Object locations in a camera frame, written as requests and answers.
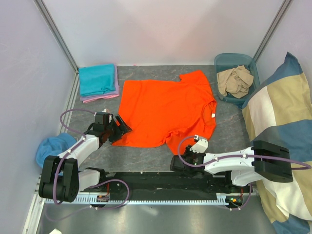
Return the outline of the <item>orange t-shirt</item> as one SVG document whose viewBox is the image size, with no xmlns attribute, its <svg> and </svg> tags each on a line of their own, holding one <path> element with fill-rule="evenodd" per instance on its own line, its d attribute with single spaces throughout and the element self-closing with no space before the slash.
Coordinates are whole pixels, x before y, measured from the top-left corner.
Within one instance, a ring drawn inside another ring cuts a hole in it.
<svg viewBox="0 0 312 234">
<path fill-rule="evenodd" d="M 166 144 L 176 155 L 190 136 L 210 139 L 216 128 L 217 101 L 200 70 L 180 81 L 127 80 L 118 114 L 132 129 L 114 146 L 154 148 Z"/>
</svg>

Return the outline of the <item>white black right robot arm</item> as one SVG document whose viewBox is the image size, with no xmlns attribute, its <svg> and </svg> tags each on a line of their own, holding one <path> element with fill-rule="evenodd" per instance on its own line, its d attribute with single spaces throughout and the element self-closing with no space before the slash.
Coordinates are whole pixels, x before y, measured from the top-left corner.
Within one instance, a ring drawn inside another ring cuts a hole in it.
<svg viewBox="0 0 312 234">
<path fill-rule="evenodd" d="M 266 141 L 257 140 L 251 147 L 235 152 L 207 153 L 208 140 L 199 136 L 195 144 L 187 146 L 181 156 L 173 156 L 170 170 L 189 175 L 229 172 L 223 186 L 229 192 L 249 183 L 269 180 L 278 183 L 293 182 L 289 150 Z"/>
</svg>

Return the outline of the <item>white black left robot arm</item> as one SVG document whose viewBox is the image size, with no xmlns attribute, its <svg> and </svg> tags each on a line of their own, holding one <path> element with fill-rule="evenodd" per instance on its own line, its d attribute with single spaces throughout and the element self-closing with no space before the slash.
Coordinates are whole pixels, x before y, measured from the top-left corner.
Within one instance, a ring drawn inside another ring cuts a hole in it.
<svg viewBox="0 0 312 234">
<path fill-rule="evenodd" d="M 95 113 L 95 120 L 82 134 L 80 140 L 57 156 L 48 156 L 43 163 L 38 194 L 55 204 L 73 202 L 78 193 L 93 188 L 105 190 L 105 171 L 87 168 L 79 171 L 81 163 L 107 141 L 115 143 L 132 129 L 117 115 Z"/>
</svg>

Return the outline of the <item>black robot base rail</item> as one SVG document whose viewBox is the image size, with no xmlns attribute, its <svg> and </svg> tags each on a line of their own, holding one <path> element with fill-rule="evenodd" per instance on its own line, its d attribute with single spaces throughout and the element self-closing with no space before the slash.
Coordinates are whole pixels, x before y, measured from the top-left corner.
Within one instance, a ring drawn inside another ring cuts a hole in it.
<svg viewBox="0 0 312 234">
<path fill-rule="evenodd" d="M 216 200 L 216 194 L 248 193 L 249 186 L 232 185 L 229 173 L 217 176 L 176 172 L 106 172 L 100 182 L 120 179 L 127 183 L 130 201 Z"/>
</svg>

